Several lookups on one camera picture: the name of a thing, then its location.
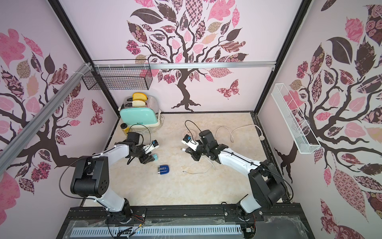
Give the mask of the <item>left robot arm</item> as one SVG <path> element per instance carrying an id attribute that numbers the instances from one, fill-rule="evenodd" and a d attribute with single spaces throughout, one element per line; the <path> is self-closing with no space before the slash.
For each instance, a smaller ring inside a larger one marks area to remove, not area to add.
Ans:
<path id="1" fill-rule="evenodd" d="M 133 159 L 139 159 L 141 164 L 147 164 L 157 159 L 152 154 L 159 147 L 157 140 L 152 140 L 148 145 L 140 143 L 143 136 L 137 132 L 129 132 L 124 141 L 117 142 L 113 148 L 105 150 L 92 156 L 82 156 L 69 165 L 74 166 L 70 192 L 73 196 L 66 194 L 59 179 L 60 192 L 72 199 L 94 200 L 103 206 L 106 213 L 114 220 L 126 224 L 131 221 L 133 212 L 129 201 L 110 187 L 109 167 L 123 158 L 127 158 L 127 164 Z"/>

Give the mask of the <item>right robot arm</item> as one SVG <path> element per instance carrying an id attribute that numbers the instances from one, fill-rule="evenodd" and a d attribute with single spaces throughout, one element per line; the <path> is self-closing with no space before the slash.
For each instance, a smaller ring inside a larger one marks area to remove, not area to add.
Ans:
<path id="1" fill-rule="evenodd" d="M 271 161 L 260 162 L 242 156 L 227 145 L 219 144 L 209 130 L 201 131 L 199 136 L 199 140 L 194 140 L 186 134 L 182 139 L 182 143 L 187 146 L 184 151 L 193 160 L 199 161 L 202 156 L 206 156 L 248 177 L 252 193 L 237 203 L 236 211 L 239 215 L 248 215 L 261 208 L 270 209 L 286 195 L 287 184 Z"/>

